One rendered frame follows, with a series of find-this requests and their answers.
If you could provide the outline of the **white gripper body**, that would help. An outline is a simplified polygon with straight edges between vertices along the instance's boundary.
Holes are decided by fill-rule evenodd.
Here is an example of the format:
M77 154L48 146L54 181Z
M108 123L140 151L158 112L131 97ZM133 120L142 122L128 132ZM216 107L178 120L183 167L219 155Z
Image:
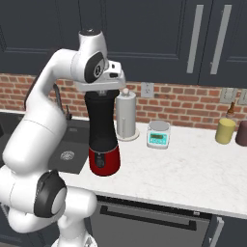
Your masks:
M109 91L125 87L124 78L112 78L109 80L97 80L94 83L74 82L78 92Z

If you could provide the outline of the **black blender with red base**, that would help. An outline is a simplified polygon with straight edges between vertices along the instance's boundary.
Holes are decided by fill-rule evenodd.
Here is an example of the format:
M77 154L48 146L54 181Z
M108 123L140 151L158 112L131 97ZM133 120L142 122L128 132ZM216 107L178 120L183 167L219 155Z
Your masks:
M105 95L100 95L98 92L85 94L90 120L90 169L95 175L101 177L117 173L121 166L119 144L113 121L114 102L119 93L119 90L111 90Z

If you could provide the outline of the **grey paper towel holder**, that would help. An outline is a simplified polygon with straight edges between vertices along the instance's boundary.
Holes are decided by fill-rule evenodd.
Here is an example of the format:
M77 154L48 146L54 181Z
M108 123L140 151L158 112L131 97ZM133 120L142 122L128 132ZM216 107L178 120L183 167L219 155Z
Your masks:
M117 137L133 141L139 136L136 128L136 95L124 88L116 98Z

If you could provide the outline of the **dark tap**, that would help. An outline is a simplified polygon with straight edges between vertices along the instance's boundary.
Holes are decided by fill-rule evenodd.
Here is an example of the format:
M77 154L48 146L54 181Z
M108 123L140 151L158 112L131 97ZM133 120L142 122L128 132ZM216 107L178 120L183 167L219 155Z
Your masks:
M66 116L66 119L70 121L72 119L72 114L70 113L69 107L67 105L66 105L67 111L66 112L64 111L62 101L61 101L60 91L59 91L58 86L55 83L53 84L53 89L55 92L56 102L57 102L58 107L62 110L62 112Z

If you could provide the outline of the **dark cupboard door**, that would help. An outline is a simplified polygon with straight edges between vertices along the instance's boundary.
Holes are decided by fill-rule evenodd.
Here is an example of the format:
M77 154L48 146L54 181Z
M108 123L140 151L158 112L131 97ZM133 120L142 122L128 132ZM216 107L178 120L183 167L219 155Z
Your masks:
M204 6L194 70L187 61L197 5ZM210 3L207 0L79 0L83 27L99 29L108 58L128 81L198 83Z
M36 75L57 48L76 50L78 0L0 0L0 73Z
M247 219L213 215L202 247L210 247L217 229L221 233L214 247L247 247Z
M218 71L216 75L211 75L211 63L225 5L231 5L232 12ZM247 0L213 0L199 85L247 89Z

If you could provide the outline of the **dark sink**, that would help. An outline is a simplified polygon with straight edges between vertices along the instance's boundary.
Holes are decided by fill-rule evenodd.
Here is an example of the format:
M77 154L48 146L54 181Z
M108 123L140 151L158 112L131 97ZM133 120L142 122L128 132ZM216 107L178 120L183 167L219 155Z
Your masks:
M23 114L0 113L0 168L4 165L2 152ZM70 120L66 133L48 162L48 169L79 174L89 153L89 122Z

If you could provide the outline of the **white kitchen scale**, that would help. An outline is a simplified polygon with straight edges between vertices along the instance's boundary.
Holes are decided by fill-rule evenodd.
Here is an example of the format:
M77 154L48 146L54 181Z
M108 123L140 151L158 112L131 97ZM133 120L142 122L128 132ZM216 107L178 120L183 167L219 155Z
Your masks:
M147 146L166 150L170 143L171 126L164 121L150 121L147 130Z

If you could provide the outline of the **brown bottle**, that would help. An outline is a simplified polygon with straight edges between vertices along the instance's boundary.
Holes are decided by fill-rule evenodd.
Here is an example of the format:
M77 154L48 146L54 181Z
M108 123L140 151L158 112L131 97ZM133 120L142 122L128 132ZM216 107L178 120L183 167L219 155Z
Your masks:
M234 103L233 102L231 103L231 106L230 106L230 108L227 111L226 117L228 119L231 119L231 120L234 119Z

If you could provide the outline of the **yellow cylinder canister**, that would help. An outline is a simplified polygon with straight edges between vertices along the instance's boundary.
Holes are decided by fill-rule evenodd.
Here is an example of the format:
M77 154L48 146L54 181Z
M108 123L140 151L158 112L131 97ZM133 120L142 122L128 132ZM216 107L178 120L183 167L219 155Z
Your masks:
M232 140L233 132L235 129L235 121L228 118L222 118L219 120L216 134L215 134L215 140L219 144L229 144Z

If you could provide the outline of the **dark maroon canister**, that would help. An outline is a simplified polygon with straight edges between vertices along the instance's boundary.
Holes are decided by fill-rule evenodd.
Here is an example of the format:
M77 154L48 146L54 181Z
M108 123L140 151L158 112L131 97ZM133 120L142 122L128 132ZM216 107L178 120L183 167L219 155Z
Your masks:
M235 142L242 147L247 147L247 121L240 122Z

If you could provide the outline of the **grey dishwasher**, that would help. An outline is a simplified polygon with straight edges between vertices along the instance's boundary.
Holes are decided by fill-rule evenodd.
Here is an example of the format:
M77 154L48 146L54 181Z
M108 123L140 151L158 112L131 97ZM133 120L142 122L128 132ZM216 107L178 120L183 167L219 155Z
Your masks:
M110 211L163 221L197 223L196 231L102 215ZM176 207L158 206L97 195L97 208L90 217L92 234L98 247L202 247L211 215Z

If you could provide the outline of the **dark lower cupboard door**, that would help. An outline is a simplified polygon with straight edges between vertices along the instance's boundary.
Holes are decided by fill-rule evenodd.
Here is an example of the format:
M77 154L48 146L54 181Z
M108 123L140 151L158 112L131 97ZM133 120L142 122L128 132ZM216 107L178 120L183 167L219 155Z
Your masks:
M202 247L210 247L217 229L221 233L214 247L247 247L247 219L213 215Z

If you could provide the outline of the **white wall outlet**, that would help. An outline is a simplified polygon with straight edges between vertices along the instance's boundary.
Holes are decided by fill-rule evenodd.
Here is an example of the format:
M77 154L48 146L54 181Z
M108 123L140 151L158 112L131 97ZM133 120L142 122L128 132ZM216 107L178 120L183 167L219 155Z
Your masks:
M141 83L141 97L153 98L154 95L154 84L151 82Z
M237 89L236 88L223 88L220 95L221 103L232 103L235 101Z
M239 105L247 105L247 89L242 89L238 100Z

